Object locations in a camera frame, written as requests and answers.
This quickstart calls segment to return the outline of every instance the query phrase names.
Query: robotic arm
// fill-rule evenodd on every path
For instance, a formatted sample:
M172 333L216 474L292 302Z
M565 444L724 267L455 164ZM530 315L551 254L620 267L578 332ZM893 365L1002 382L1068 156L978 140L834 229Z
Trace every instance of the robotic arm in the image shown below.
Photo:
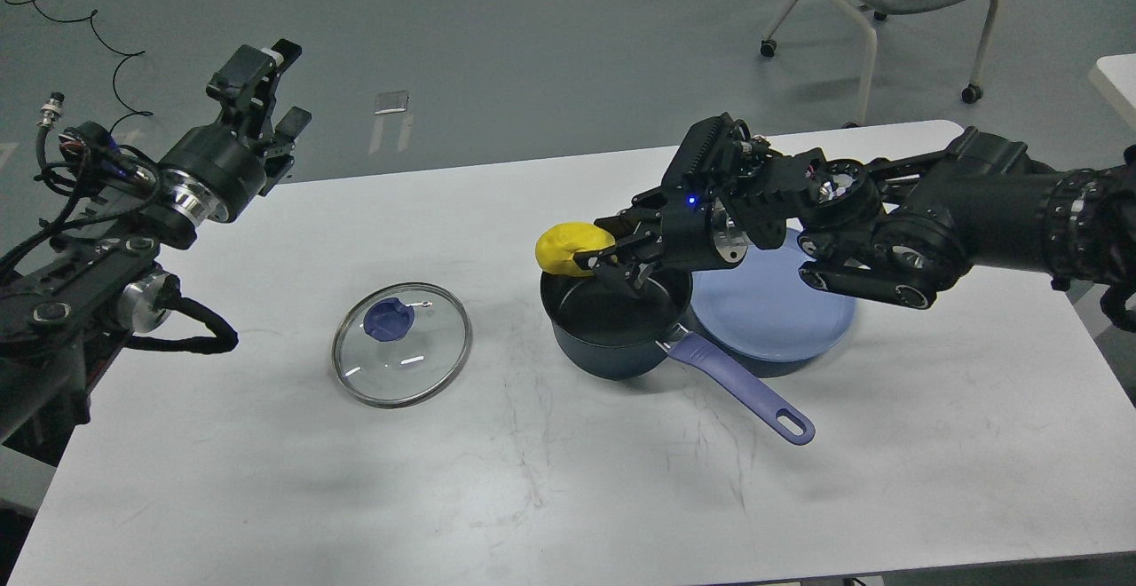
M903 160L787 157L729 114L694 124L661 185L595 225L616 238L573 260L636 295L657 269L737 266L777 249L800 218L800 276L819 291L929 308L974 263L1109 285L1102 310L1136 332L1136 145L1126 165L1056 173L1026 144L967 128L942 152Z
M62 114L64 95L52 93L43 104L36 181L68 201L40 234L0 259L0 442L35 450L90 421L90 392L122 348L227 352L236 346L236 332L202 303L183 298L178 278L156 259L161 245L190 249L207 218L234 221L292 168L295 137L311 116L292 108L274 128L272 114L281 75L300 52L287 40L260 51L237 49L206 89L220 103L217 119L190 129L157 162L117 144L93 122L64 129L64 161L47 161L45 140ZM92 206L68 221L82 198ZM33 274L17 274L16 263L44 241L59 258ZM214 336L134 335L153 330L172 311L200 320Z

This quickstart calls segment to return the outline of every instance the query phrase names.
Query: pot lid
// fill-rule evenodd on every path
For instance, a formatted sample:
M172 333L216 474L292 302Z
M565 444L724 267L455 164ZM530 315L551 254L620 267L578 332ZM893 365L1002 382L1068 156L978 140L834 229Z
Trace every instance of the pot lid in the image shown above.
M473 333L458 298L428 283L401 283L357 303L335 334L332 355L345 388L371 407L409 407L458 375Z

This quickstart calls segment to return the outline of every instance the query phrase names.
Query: dark blue saucepan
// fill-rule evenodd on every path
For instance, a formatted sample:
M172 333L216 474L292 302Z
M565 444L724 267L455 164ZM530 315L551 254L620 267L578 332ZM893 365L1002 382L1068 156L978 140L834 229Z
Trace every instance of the dark blue saucepan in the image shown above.
M692 288L691 275L682 270L655 271L637 299L617 294L596 278L541 275L541 300L557 344L584 371L628 379L670 357L717 380L786 441L811 442L816 429L808 417L720 348L679 324Z

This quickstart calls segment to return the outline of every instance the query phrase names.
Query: blue plate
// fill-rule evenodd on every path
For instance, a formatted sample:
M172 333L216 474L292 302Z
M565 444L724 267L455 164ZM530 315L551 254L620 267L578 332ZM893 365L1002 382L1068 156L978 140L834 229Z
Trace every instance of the blue plate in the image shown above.
M778 250L750 246L735 269L694 274L691 308L718 342L765 362L799 362L843 338L855 299L813 291L796 270L809 259L788 229Z

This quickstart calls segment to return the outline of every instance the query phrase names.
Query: white table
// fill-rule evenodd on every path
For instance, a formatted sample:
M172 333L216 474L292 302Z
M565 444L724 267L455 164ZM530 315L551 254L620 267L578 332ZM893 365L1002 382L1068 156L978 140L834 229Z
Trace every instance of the white table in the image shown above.
M869 160L959 132L775 142ZM803 447L682 365L574 368L535 238L626 206L673 152L282 185L203 227L162 263L241 346L119 357L11 584L699 584L1136 551L1136 412L1043 275L860 303L843 343L769 380L816 422ZM463 300L474 348L438 396L368 408L331 340L409 279Z
M1136 128L1136 53L1105 56L1096 60L1088 79L1105 100Z

